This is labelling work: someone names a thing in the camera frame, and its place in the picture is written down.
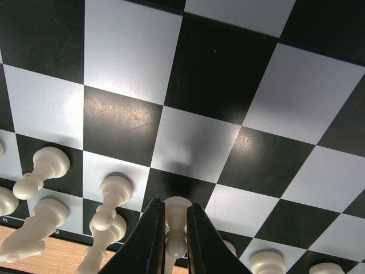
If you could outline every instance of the white square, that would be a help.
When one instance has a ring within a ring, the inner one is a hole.
[[[36,196],[27,201],[30,216],[34,216],[33,212],[34,206],[38,204],[40,200],[46,198],[55,199],[63,203],[68,209],[68,218],[66,222],[57,229],[77,234],[82,234],[82,222],[83,222],[82,198],[42,188],[41,190],[38,191]]]
[[[0,142],[4,147],[4,154],[0,156],[0,178],[18,181],[23,173],[17,137],[15,133],[0,130]]]
[[[205,212],[215,228],[254,237],[279,199],[216,185]]]
[[[252,239],[250,244],[245,249],[245,252],[241,255],[240,261],[248,268],[251,269],[250,259],[251,257],[261,251],[273,251],[283,256],[286,264],[286,272],[292,268],[292,266],[303,256],[306,252],[305,249],[298,247],[291,247],[285,244],[273,243],[272,241],[265,241],[261,239]]]
[[[151,167],[216,183],[240,128],[164,107]]]
[[[364,274],[364,273],[365,273],[365,264],[364,263],[359,263],[356,267],[354,267],[347,274]]]
[[[102,181],[110,175],[121,175],[128,179],[133,186],[131,200],[121,207],[141,211],[148,174],[149,167],[84,151],[83,197],[102,202],[103,199],[99,192]]]
[[[4,65],[15,132],[83,148],[84,87]]]
[[[315,147],[282,199],[343,212],[365,189],[365,158]]]
[[[85,85],[163,104],[182,17],[120,0],[85,2]]]
[[[365,219],[341,214],[309,250],[353,261],[365,259]]]
[[[295,0],[186,0],[185,11],[280,37]]]
[[[365,67],[277,44],[243,125],[317,144]]]

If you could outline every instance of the wooden surface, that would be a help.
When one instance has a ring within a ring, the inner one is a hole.
[[[0,226],[0,243],[13,231],[12,228]],[[0,263],[0,266],[36,274],[75,274],[85,257],[86,248],[86,245],[49,237],[46,239],[46,250],[42,256],[29,257],[14,264]],[[107,251],[107,258],[102,265],[113,255],[114,252]],[[188,274],[188,270],[174,267],[173,274]]]

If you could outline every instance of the checkered surface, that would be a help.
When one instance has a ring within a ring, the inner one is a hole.
[[[290,274],[325,261],[364,273],[362,0],[0,7],[0,185],[44,146],[71,159],[3,224],[51,196],[70,209],[54,236],[90,244],[99,184],[122,174],[134,193],[117,209],[121,242],[151,199],[183,196],[246,266],[274,249]]]

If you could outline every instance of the chess piece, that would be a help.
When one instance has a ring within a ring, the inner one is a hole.
[[[12,214],[19,205],[19,200],[5,187],[0,187],[0,216]]]
[[[4,155],[4,146],[0,142],[0,156]]]
[[[186,211],[192,203],[183,197],[170,197],[164,201],[166,224],[165,273],[171,274],[177,259],[186,254]]]
[[[223,242],[228,247],[229,251],[232,252],[233,255],[237,257],[237,253],[236,253],[236,249],[234,248],[234,245],[231,244],[230,242],[226,241],[226,240],[223,240]]]
[[[250,259],[253,274],[284,274],[286,264],[281,255],[272,251],[262,251]]]
[[[22,227],[4,240],[0,247],[0,262],[14,263],[30,256],[41,255],[44,238],[64,224],[68,210],[54,199],[43,199],[34,206],[34,216],[25,219]]]
[[[110,244],[121,240],[125,235],[127,224],[118,214],[112,220],[112,225],[104,231],[99,231],[90,222],[90,231],[94,243],[86,250],[86,257],[79,265],[76,274],[97,274],[102,261],[106,258],[105,250]]]
[[[344,274],[342,268],[333,263],[317,264],[309,269],[309,274]]]
[[[43,188],[46,179],[60,178],[70,168],[67,155],[55,147],[43,147],[33,156],[33,172],[26,173],[13,187],[15,197],[27,200],[34,197]]]
[[[110,176],[101,183],[99,191],[103,197],[103,204],[97,207],[91,222],[95,229],[103,231],[112,225],[116,216],[115,208],[129,202],[133,187],[126,178]]]

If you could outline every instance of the black square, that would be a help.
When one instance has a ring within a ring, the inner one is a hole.
[[[135,0],[135,2],[171,11],[184,11],[185,8],[185,0]]]
[[[287,274],[308,274],[311,267],[322,263],[337,264],[345,273],[349,272],[357,265],[357,262],[355,261],[313,251],[306,251],[306,253],[304,253],[304,255],[293,265],[293,267],[290,268]]]
[[[274,48],[265,37],[184,17],[165,105],[241,125]]]
[[[0,129],[14,132],[3,64],[0,64]]]
[[[173,196],[187,198],[192,203],[206,207],[215,184],[151,168],[144,194],[142,211],[152,199],[165,199]]]
[[[318,144],[365,157],[365,76],[348,97]]]
[[[281,37],[365,64],[364,14],[364,0],[297,0]]]
[[[218,184],[280,198],[313,147],[242,127]]]
[[[84,87],[84,150],[149,166],[162,108]]]
[[[81,150],[20,134],[17,134],[17,143],[23,174],[32,172],[33,155],[43,147],[56,147],[66,153],[66,155],[70,158],[70,169],[64,177],[45,180],[44,188],[82,197],[83,153]]]
[[[84,0],[1,1],[3,63],[82,84]]]
[[[343,213],[365,219],[365,190],[361,192]]]
[[[225,231],[218,231],[218,232],[223,240],[226,240],[231,244],[233,244],[234,248],[236,249],[236,255],[238,258],[241,257],[241,255],[243,254],[243,252],[245,251],[245,249],[252,240],[251,237],[246,237],[230,232],[225,232]]]
[[[83,227],[83,233],[86,235],[91,235],[91,231],[89,229],[90,221],[93,217],[93,215],[96,212],[96,208],[102,203],[83,199],[83,221],[82,221],[82,227]],[[125,209],[121,207],[116,208],[116,213],[122,216],[127,223],[127,230],[125,232],[124,237],[118,241],[120,243],[124,243],[129,235],[131,234],[132,230],[136,226],[136,224],[139,221],[140,212],[133,211],[130,209]]]
[[[339,213],[280,200],[255,238],[308,249]]]
[[[13,190],[15,182],[7,179],[0,178],[0,187],[5,187],[8,190]],[[29,209],[28,209],[28,203],[26,200],[19,200],[19,206],[16,208],[16,210],[9,214],[10,217],[19,218],[22,220],[25,220],[25,218],[29,217]]]

